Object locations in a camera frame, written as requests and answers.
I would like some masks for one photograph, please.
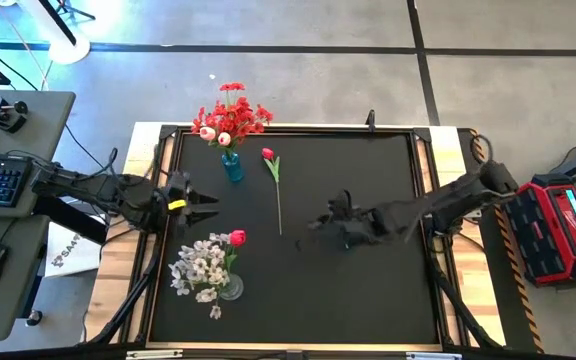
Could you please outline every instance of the wooden board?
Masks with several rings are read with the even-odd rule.
[[[175,123],[136,123],[128,149],[124,173],[137,175],[147,173],[153,158],[154,147],[159,140],[161,126],[173,124]],[[357,125],[356,127],[364,128],[365,126]],[[430,130],[439,183],[440,185],[444,185],[453,181],[466,171],[457,129],[454,127],[430,127]],[[164,157],[164,164],[162,164],[164,169],[168,167],[168,161],[170,159],[169,152],[172,150],[171,146],[167,146],[167,148],[169,151],[166,157]],[[426,154],[423,146],[419,146],[418,149],[420,150],[424,187],[426,191],[430,191],[432,185],[428,172]],[[127,229],[124,225],[125,224],[116,226],[116,229],[113,228],[109,236],[113,236]],[[465,224],[462,232],[481,243],[481,236],[477,226]],[[117,311],[127,294],[132,263],[137,250],[137,237],[137,232],[132,232],[109,243],[103,249],[102,260],[86,317],[86,328],[89,339],[101,331]],[[148,243],[147,256],[143,264],[144,267],[149,260],[150,251],[152,251],[152,240],[149,240]],[[485,254],[483,254],[479,248],[461,239],[459,236],[455,236],[453,253],[464,302],[488,334],[500,344],[505,344]],[[443,258],[440,259],[440,263],[445,266]],[[455,343],[458,343],[459,336],[454,309],[445,296],[444,303],[448,315],[450,335]],[[133,311],[131,331],[128,337],[129,341],[134,340],[136,336],[142,311],[143,295]]]

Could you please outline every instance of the desk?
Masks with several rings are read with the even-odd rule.
[[[0,96],[10,103],[23,100],[29,108],[28,121],[19,132],[9,134],[0,130],[0,154],[23,150],[52,159],[75,95],[70,92],[0,91]],[[0,237],[12,218],[26,216],[32,210],[37,197],[29,191],[29,184],[18,207],[0,211]],[[47,216],[22,218],[3,240],[10,247],[10,253],[0,280],[0,340],[8,337],[15,318],[27,316],[26,300],[30,304],[34,301],[38,283],[33,280],[49,222]]]
[[[158,142],[161,125],[163,124],[135,124],[124,172],[143,174],[144,171],[148,169],[152,158],[152,148]],[[445,184],[452,181],[465,171],[459,138],[455,128],[431,128],[430,131],[432,135],[434,162],[436,163],[439,183]],[[172,145],[168,146],[167,144],[167,149],[171,151]],[[418,149],[419,159],[421,160],[420,163],[424,173],[424,188],[426,191],[429,191],[431,189],[431,181],[423,142],[418,141]],[[168,152],[166,152],[165,155],[162,165],[163,168],[168,168],[170,155]],[[109,234],[109,236],[112,236],[115,232],[123,230],[124,229],[121,229],[120,226],[117,226],[117,229],[114,229],[113,233]],[[464,234],[481,241],[479,230],[476,226],[466,225],[463,232]],[[137,250],[135,239],[136,236],[131,234],[108,244],[104,248],[98,278],[95,283],[86,319],[86,327],[89,334],[96,334],[103,328],[125,297],[130,281],[133,259],[135,258]],[[152,239],[147,243],[147,252],[151,249],[151,246]],[[489,335],[491,335],[491,337],[497,342],[503,344],[504,334],[500,324],[485,255],[466,241],[460,241],[458,237],[455,239],[453,252],[455,255],[459,285],[465,303],[469,306],[475,317],[486,329]],[[458,329],[454,310],[452,310],[452,306],[447,300],[445,300],[445,307],[448,318],[449,333],[452,339],[457,342]],[[142,311],[143,296],[137,303],[131,319],[130,332],[128,334],[128,340],[130,341],[132,341],[137,335]],[[193,346],[206,347],[208,345],[192,345],[190,343],[182,345],[173,343],[149,343],[148,346],[176,348],[181,346],[184,349],[189,349]],[[272,346],[266,347],[269,349],[276,349],[276,347]],[[428,348],[419,347],[417,349],[427,350]]]

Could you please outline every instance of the glass vase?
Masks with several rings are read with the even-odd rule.
[[[244,293],[244,281],[237,274],[230,274],[230,282],[221,289],[219,297],[226,301],[239,299]]]
[[[221,155],[221,163],[224,164],[224,169],[226,169],[226,175],[228,179],[232,182],[238,182],[244,177],[244,171],[241,168],[241,162],[239,161],[239,154],[228,153]]]

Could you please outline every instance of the gray desk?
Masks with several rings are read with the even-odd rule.
[[[19,132],[9,134],[0,130],[0,153],[23,150],[52,159],[75,95],[70,92],[0,91],[0,96],[10,103],[23,100],[29,108],[28,122]],[[31,191],[24,191],[18,209],[0,212],[0,237],[12,218],[30,213],[35,201],[36,196]],[[28,299],[49,222],[47,216],[24,217],[2,241],[10,247],[10,253],[0,280],[0,340],[8,337]]]

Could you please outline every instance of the yellow tag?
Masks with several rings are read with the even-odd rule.
[[[184,206],[186,206],[186,200],[177,200],[168,204],[168,210],[175,210]]]

